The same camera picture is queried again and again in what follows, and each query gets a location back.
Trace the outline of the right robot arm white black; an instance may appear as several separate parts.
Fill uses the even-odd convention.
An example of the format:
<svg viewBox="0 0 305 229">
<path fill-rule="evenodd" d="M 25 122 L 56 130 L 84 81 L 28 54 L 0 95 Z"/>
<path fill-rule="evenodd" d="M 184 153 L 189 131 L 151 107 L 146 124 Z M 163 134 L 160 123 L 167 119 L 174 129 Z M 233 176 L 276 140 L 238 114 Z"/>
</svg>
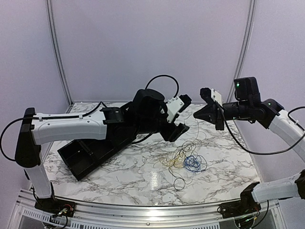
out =
<svg viewBox="0 0 305 229">
<path fill-rule="evenodd" d="M 232 103 L 223 103 L 221 95 L 210 88 L 200 90 L 201 98 L 207 103 L 193 114 L 194 118 L 215 125 L 223 130 L 229 120 L 258 122 L 265 129 L 278 135 L 299 157 L 305 158 L 305 130 L 292 119 L 290 113 L 274 99 L 261 100 L 255 77 L 234 80 L 235 98 Z M 272 182 L 252 183 L 240 194 L 246 206 L 273 199 L 305 198 L 305 172 Z"/>
</svg>

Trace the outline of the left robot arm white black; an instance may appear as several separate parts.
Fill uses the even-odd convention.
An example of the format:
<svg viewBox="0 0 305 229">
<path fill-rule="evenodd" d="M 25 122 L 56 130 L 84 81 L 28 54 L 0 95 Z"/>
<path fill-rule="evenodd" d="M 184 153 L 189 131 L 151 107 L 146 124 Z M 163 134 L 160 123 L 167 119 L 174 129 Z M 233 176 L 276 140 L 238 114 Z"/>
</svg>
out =
<svg viewBox="0 0 305 229">
<path fill-rule="evenodd" d="M 43 144 L 67 140 L 60 155 L 81 180 L 134 143 L 138 135 L 159 133 L 165 141 L 174 142 L 188 130 L 175 120 L 190 104 L 186 94 L 166 100 L 156 90 L 140 89 L 131 102 L 121 107 L 98 105 L 87 113 L 43 114 L 28 108 L 20 127 L 15 161 L 24 168 L 38 201 L 53 202 L 54 189 L 41 159 Z"/>
</svg>

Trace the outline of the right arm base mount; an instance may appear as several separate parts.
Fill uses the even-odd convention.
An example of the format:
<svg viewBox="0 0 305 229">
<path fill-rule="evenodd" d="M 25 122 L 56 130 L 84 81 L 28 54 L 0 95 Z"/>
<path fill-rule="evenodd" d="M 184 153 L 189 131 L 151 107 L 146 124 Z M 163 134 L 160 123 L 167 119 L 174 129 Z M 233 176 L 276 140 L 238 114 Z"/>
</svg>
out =
<svg viewBox="0 0 305 229">
<path fill-rule="evenodd" d="M 217 212 L 222 215 L 224 219 L 231 217 L 238 217 L 250 213 L 255 213 L 261 210 L 261 205 L 255 202 L 252 191 L 259 182 L 251 183 L 241 193 L 240 199 L 235 201 L 229 201 L 220 204 Z"/>
</svg>

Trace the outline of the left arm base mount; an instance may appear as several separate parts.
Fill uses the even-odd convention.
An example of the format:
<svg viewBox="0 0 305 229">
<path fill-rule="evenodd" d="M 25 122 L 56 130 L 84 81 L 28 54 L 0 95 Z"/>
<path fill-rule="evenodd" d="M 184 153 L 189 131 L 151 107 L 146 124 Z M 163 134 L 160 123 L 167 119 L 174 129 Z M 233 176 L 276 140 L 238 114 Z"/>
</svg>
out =
<svg viewBox="0 0 305 229">
<path fill-rule="evenodd" d="M 36 198 L 35 208 L 54 216 L 73 217 L 76 203 L 58 198 Z"/>
</svg>

